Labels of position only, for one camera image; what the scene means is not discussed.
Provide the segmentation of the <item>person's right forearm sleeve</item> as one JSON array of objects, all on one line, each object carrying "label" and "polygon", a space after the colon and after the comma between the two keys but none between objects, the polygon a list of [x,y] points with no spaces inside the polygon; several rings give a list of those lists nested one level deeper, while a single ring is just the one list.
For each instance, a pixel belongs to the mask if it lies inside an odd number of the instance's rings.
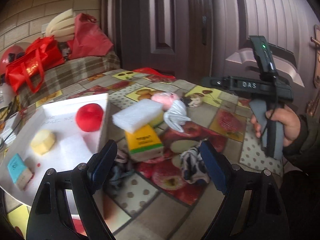
[{"label": "person's right forearm sleeve", "polygon": [[319,122],[309,116],[298,117],[299,136],[283,149],[283,154],[292,165],[311,175],[319,165]]}]

